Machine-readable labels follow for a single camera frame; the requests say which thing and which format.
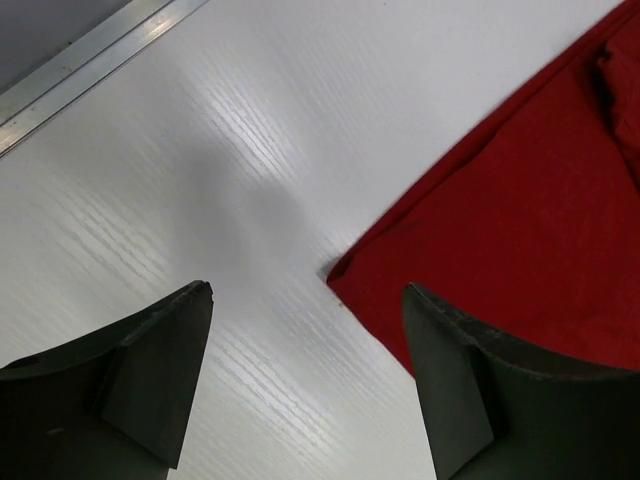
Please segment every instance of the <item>folded red cloth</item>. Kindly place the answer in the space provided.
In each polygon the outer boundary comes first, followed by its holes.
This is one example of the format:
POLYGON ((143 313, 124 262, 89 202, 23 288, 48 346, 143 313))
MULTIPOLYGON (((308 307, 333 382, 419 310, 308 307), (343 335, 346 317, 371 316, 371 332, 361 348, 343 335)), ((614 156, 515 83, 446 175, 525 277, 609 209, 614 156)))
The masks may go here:
POLYGON ((638 185, 633 0, 454 147, 328 283, 409 371, 410 282, 533 344, 640 369, 638 185))

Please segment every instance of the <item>white surface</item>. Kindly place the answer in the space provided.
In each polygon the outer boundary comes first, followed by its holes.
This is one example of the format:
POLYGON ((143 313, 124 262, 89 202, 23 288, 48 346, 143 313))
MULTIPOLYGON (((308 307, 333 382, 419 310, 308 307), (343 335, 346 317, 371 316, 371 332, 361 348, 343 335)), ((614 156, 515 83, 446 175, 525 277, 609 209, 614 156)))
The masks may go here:
POLYGON ((211 0, 0 162, 0 363, 207 279, 172 479, 434 478, 319 272, 615 3, 211 0))

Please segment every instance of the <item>silver metal edge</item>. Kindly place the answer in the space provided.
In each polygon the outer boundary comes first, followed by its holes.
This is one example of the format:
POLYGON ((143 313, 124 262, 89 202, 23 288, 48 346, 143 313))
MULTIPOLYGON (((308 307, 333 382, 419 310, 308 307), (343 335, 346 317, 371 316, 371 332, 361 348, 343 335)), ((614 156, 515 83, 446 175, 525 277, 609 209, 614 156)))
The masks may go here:
POLYGON ((173 0, 0 126, 0 158, 209 0, 173 0))
POLYGON ((0 95, 0 125, 19 113, 171 0, 132 0, 0 95))

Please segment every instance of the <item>cloth fold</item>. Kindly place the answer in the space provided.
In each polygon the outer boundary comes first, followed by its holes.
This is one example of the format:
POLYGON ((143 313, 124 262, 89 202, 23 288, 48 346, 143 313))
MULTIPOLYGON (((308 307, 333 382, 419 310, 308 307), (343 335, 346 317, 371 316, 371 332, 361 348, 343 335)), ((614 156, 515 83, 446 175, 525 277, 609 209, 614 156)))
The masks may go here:
POLYGON ((639 179, 633 0, 443 157, 328 283, 409 371, 411 282, 541 347, 640 369, 639 179))

